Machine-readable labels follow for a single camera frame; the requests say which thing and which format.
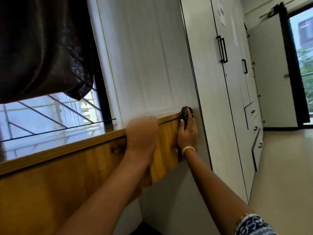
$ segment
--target hand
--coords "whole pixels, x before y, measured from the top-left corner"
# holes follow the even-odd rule
[[[154,116],[131,120],[126,127],[126,155],[135,162],[150,164],[157,147],[158,123]]]
[[[191,146],[194,149],[197,149],[198,145],[198,137],[197,137],[197,125],[192,118],[190,111],[188,109],[188,121],[186,130],[185,128],[185,122],[181,119],[179,126],[178,126],[178,133],[177,133],[177,145],[180,147],[181,150],[183,150],[187,146]]]

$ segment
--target green foliage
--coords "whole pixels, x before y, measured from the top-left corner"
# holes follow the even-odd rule
[[[303,76],[302,82],[309,112],[313,112],[313,56],[308,56],[309,52],[306,48],[301,48],[297,54],[301,75],[312,73],[312,75]]]

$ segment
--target beige tile floor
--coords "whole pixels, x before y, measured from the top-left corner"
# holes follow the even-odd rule
[[[279,234],[313,234],[313,129],[264,133],[250,206]]]

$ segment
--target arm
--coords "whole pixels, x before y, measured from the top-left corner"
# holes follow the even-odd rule
[[[190,113],[186,130],[184,121],[179,124],[177,144],[181,149],[186,146],[195,148],[197,145],[197,126]],[[241,217],[252,213],[252,210],[211,171],[194,150],[187,149],[184,157],[219,232],[234,234]]]
[[[131,121],[124,158],[104,184],[70,217],[57,235],[112,234],[131,195],[153,160],[158,124],[155,117]]]

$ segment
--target wood grain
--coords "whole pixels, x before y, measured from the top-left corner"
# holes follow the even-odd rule
[[[159,125],[154,162],[131,201],[178,164],[177,119],[169,117],[160,122],[172,118],[174,120]],[[1,176],[0,234],[52,234],[57,231],[122,160],[126,138],[124,134],[120,135],[122,137],[87,150]]]
[[[158,119],[158,123],[162,124],[164,122],[177,119],[178,114],[173,114],[167,117]],[[96,137],[88,138],[82,141],[69,143],[49,150],[34,153],[25,157],[16,158],[10,161],[5,161],[0,163],[0,175],[14,172],[29,166],[33,166],[42,162],[46,162],[51,159],[55,159],[79,150],[84,150],[104,142],[109,142],[119,137],[125,136],[125,129],[116,130],[110,133],[99,135]]]

